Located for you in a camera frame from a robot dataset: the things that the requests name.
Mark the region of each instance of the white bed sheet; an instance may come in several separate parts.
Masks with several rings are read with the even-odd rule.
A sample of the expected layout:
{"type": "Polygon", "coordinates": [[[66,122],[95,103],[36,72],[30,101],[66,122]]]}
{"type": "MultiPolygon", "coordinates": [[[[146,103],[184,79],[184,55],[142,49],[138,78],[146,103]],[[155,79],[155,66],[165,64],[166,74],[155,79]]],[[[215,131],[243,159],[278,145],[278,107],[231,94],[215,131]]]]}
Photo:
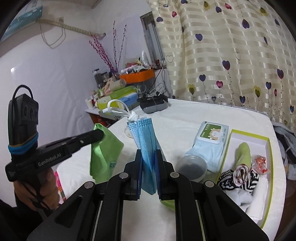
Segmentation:
{"type": "MultiPolygon", "coordinates": [[[[229,134],[232,129],[237,129],[270,139],[274,160],[274,189],[263,230],[270,241],[274,240],[284,207],[286,176],[269,118],[254,111],[216,104],[174,99],[170,99],[169,104],[167,109],[149,115],[139,107],[135,110],[140,116],[152,118],[157,139],[167,161],[173,166],[191,148],[203,121],[228,125],[229,134]]],[[[123,118],[109,128],[124,143],[114,174],[122,172],[125,164],[133,161],[136,154],[134,140],[124,133],[126,122],[127,118],[123,118]]],[[[66,197],[84,182],[93,180],[89,175],[90,152],[90,145],[86,146],[58,166],[57,171],[66,197]]],[[[142,191],[139,201],[124,202],[122,241],[175,240],[175,233],[175,213],[160,203],[157,194],[151,196],[142,191]]]]}

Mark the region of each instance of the human hand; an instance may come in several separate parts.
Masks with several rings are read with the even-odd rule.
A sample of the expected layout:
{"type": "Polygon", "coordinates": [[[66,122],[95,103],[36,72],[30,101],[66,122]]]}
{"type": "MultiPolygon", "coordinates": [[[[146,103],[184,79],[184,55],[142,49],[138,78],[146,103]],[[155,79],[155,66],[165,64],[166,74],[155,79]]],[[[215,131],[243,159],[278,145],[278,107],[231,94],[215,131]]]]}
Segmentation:
{"type": "MultiPolygon", "coordinates": [[[[32,200],[34,197],[25,189],[20,181],[13,182],[15,188],[15,194],[18,199],[26,204],[30,209],[37,211],[36,207],[33,205],[32,200]]],[[[30,185],[27,187],[36,195],[36,191],[30,185]]],[[[50,207],[50,209],[56,209],[59,204],[59,194],[58,188],[56,186],[56,177],[51,168],[46,170],[46,182],[40,189],[40,195],[43,196],[43,201],[50,207]]]]}

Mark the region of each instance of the wooden floor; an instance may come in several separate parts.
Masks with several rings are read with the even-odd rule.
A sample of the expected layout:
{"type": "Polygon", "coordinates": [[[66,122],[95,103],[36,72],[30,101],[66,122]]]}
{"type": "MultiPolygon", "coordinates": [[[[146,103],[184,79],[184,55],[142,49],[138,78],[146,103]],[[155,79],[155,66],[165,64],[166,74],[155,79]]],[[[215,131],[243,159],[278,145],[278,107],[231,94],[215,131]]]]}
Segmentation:
{"type": "Polygon", "coordinates": [[[295,214],[296,214],[296,181],[287,180],[285,205],[284,205],[283,215],[281,217],[279,229],[276,234],[276,238],[285,229],[285,227],[288,225],[288,223],[290,222],[292,217],[294,217],[295,214]]]}

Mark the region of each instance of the heart pattern curtain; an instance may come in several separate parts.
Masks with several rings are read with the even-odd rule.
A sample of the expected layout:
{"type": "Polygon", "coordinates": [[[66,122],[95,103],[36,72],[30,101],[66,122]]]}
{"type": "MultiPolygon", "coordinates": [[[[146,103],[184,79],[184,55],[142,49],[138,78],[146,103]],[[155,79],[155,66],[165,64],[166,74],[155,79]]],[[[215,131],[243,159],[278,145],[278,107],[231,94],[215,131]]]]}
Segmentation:
{"type": "Polygon", "coordinates": [[[264,0],[147,0],[173,98],[250,108],[295,130],[295,40],[264,0]]]}

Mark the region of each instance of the rolled green cloth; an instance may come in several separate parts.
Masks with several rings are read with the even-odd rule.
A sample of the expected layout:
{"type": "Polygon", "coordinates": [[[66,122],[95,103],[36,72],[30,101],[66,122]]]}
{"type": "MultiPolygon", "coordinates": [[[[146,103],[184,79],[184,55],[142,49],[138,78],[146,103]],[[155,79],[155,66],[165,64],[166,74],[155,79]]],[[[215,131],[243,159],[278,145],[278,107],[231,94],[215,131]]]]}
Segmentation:
{"type": "Polygon", "coordinates": [[[239,166],[241,164],[245,164],[248,166],[249,169],[251,169],[251,152],[249,145],[246,142],[243,142],[239,145],[235,152],[235,166],[239,166]]]}
{"type": "Polygon", "coordinates": [[[101,183],[112,177],[123,143],[99,123],[94,126],[94,130],[97,129],[104,132],[104,138],[91,145],[90,175],[96,183],[101,183]]]}

